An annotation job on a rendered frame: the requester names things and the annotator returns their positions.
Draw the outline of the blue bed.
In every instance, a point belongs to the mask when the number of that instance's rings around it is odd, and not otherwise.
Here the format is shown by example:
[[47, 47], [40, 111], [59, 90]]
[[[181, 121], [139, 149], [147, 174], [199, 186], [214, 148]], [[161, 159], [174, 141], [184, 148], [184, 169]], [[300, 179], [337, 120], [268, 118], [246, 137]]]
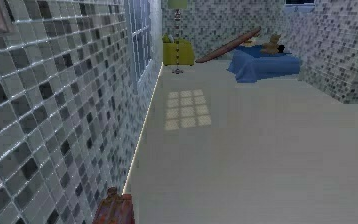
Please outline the blue bed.
[[260, 52], [261, 46], [238, 46], [228, 71], [235, 75], [237, 83], [255, 83], [258, 80], [298, 74], [301, 61], [291, 53], [274, 55]]

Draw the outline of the white framed window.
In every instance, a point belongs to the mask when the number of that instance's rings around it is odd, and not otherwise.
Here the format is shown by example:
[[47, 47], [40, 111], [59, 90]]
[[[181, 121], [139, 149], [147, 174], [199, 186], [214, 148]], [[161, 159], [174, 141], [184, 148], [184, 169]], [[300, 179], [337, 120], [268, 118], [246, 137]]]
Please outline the white framed window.
[[138, 93], [151, 61], [150, 1], [125, 0], [125, 10], [131, 53], [131, 81], [133, 91]]

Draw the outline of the long brown board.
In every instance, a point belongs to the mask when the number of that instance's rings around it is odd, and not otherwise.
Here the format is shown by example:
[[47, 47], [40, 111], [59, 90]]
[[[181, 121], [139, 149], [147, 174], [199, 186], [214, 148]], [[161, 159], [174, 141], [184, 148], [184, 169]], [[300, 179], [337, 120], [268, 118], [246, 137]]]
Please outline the long brown board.
[[196, 63], [205, 63], [205, 62], [211, 61], [217, 57], [220, 57], [220, 56], [232, 51], [237, 46], [242, 44], [244, 41], [249, 40], [256, 34], [258, 34], [260, 31], [261, 31], [260, 27], [254, 28], [253, 30], [238, 36], [237, 38], [229, 41], [228, 43], [222, 45], [221, 47], [215, 49], [214, 51], [206, 54], [205, 56], [196, 59], [195, 62]]

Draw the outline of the red-brown lumpy object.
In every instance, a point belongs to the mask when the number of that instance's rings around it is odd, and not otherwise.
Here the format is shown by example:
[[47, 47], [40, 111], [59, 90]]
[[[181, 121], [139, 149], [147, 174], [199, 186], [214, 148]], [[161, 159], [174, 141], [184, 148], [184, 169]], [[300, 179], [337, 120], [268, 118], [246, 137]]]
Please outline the red-brown lumpy object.
[[120, 195], [116, 187], [107, 190], [92, 224], [136, 224], [131, 194]]

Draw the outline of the dark window with pale sill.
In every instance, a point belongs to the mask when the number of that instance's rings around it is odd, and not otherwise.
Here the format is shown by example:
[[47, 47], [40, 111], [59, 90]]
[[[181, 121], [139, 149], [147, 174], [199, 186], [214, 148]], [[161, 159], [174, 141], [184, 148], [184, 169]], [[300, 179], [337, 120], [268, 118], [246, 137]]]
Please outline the dark window with pale sill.
[[309, 13], [315, 6], [315, 0], [284, 0], [283, 11], [285, 13]]

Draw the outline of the brown teddy bear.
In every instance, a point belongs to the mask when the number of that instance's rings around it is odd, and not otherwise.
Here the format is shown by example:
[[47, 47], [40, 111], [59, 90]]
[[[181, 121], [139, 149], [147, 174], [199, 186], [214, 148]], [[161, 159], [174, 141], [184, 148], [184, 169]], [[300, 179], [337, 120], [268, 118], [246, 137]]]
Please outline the brown teddy bear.
[[270, 37], [270, 40], [268, 43], [263, 43], [262, 48], [260, 50], [261, 53], [264, 54], [276, 54], [281, 49], [281, 46], [278, 44], [280, 40], [280, 35], [273, 34]]

